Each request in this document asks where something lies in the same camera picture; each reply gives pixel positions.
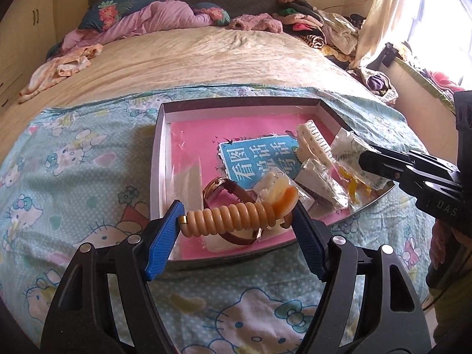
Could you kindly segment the pile of clothes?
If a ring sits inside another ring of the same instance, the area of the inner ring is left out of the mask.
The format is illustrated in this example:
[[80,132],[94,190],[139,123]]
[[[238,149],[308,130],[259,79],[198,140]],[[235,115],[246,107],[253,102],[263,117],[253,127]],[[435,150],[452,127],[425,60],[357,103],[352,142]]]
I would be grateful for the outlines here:
[[366,20],[363,16],[318,10],[306,0],[278,0],[278,6],[273,18],[282,23],[285,33],[337,62],[354,61],[359,31]]

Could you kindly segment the mauve fuzzy garment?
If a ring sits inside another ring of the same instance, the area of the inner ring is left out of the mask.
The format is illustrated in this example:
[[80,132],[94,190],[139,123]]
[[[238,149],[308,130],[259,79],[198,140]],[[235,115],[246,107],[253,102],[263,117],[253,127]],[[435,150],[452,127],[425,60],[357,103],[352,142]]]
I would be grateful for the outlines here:
[[275,34],[281,34],[283,32],[282,23],[268,13],[258,15],[243,14],[237,16],[230,21],[228,27],[232,30],[264,31]]

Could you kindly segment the cream curtain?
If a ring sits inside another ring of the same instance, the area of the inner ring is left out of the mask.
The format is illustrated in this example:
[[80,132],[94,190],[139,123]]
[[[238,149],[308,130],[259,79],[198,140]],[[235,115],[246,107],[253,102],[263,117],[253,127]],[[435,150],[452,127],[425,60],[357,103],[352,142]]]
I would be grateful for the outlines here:
[[418,18],[422,0],[373,0],[362,29],[352,68],[365,66],[379,55],[387,42],[401,42],[409,36]]

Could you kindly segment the dark shallow cardboard box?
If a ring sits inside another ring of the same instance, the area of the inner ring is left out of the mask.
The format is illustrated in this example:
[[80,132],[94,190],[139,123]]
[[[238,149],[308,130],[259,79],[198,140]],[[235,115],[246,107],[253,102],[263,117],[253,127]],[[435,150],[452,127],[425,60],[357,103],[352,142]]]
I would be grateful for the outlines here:
[[[313,120],[330,144],[341,128],[352,129],[318,98],[205,98],[163,103],[158,110],[150,176],[150,216],[163,217],[174,199],[185,210],[202,207],[201,191],[212,180],[227,177],[254,196],[253,187],[268,172],[292,180],[301,163],[295,156],[297,126]],[[347,221],[375,204],[394,187],[358,188],[354,208],[336,210],[321,196],[308,200],[312,218],[326,224]],[[251,245],[235,245],[219,236],[180,235],[168,266],[179,270],[256,256],[295,243],[291,229],[264,232]]]

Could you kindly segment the floral dark pillow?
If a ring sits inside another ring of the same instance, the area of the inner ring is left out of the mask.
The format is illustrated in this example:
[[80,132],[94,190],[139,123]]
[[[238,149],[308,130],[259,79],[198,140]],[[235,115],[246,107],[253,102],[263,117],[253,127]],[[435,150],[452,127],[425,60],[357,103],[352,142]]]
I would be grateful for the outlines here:
[[166,0],[99,0],[87,10],[78,29],[90,29],[99,33],[107,31],[124,17],[156,1]]

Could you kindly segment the purple crumpled duvet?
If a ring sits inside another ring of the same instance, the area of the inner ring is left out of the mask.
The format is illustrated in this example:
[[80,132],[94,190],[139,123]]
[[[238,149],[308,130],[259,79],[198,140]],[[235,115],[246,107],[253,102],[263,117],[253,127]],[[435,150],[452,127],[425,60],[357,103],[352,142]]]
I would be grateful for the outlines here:
[[230,23],[226,10],[212,3],[190,6],[179,0],[152,2],[145,8],[124,17],[101,33],[95,30],[73,30],[62,41],[51,47],[46,60],[63,56],[84,46],[108,43],[158,31],[195,29],[202,27],[225,27]]

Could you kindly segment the bagged white comb clip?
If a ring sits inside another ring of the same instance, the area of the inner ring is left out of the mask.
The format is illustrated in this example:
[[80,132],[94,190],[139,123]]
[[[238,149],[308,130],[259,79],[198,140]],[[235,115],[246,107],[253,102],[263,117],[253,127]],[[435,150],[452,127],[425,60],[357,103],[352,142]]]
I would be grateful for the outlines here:
[[365,151],[376,153],[373,147],[369,146],[352,131],[341,128],[333,142],[331,143],[331,154],[337,164],[343,167],[351,176],[358,179],[365,186],[374,190],[381,190],[387,180],[379,175],[364,171],[359,164],[359,158]]

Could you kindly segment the cream wardrobe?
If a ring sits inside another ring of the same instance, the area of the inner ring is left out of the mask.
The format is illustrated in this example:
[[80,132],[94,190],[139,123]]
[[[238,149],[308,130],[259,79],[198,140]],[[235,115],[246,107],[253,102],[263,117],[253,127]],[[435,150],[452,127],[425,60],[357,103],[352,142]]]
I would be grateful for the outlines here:
[[1,110],[18,100],[56,42],[53,0],[14,0],[1,21]]

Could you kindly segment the white polka-dot hair claw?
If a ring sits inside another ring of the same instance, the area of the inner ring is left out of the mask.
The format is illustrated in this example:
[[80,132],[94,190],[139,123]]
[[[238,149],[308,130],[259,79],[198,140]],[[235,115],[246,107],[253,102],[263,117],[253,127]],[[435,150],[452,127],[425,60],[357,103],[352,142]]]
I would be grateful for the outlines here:
[[299,147],[295,153],[299,161],[317,158],[326,168],[334,167],[335,159],[331,147],[313,120],[297,126],[297,142]]

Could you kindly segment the bagged white hair accessory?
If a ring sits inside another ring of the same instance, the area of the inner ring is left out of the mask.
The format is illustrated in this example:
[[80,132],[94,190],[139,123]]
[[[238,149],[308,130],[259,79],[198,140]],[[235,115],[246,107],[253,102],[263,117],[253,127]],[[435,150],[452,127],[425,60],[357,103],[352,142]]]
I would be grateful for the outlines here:
[[300,186],[327,200],[336,210],[349,207],[346,190],[331,177],[329,169],[317,158],[309,158],[294,179]]

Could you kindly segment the Hello Kitty blue blanket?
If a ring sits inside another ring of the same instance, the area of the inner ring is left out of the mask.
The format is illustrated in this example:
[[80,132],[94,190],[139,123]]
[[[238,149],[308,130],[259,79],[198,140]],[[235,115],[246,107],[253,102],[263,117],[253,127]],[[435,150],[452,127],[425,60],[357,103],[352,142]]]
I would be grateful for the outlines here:
[[[1,165],[1,299],[34,344],[77,247],[86,238],[111,245],[147,224],[160,106],[257,96],[319,98],[368,142],[425,150],[397,110],[316,88],[183,86],[44,110]],[[322,289],[296,245],[236,265],[168,271],[150,284],[184,353],[293,353]]]

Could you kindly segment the beige bedspread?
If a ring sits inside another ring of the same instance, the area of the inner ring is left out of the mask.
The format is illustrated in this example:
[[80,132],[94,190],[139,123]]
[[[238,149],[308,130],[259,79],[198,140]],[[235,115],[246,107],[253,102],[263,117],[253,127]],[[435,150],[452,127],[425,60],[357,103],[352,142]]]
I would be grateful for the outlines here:
[[372,98],[372,93],[319,50],[287,34],[218,27],[176,29],[118,40],[91,65],[22,104],[1,110],[1,155],[50,107],[175,86],[261,84],[315,87]]

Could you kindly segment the pink garment on bed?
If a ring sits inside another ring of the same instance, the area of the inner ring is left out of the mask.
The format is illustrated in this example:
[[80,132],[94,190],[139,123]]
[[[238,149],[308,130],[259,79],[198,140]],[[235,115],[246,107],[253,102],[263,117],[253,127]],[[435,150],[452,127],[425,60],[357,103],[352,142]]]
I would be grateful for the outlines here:
[[91,65],[91,59],[99,56],[102,48],[100,44],[84,46],[45,62],[37,68],[28,84],[20,91],[18,102],[25,103],[41,92],[88,68]]

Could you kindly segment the yellow hoop earrings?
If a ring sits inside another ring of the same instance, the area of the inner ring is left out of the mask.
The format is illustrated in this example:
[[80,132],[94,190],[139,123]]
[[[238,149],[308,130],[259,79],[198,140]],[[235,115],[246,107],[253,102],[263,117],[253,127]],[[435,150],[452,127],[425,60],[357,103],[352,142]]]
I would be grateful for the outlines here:
[[363,191],[367,196],[372,193],[372,188],[367,186],[355,176],[348,173],[341,165],[336,165],[337,174],[343,180],[345,189],[352,205],[359,205],[359,193]]

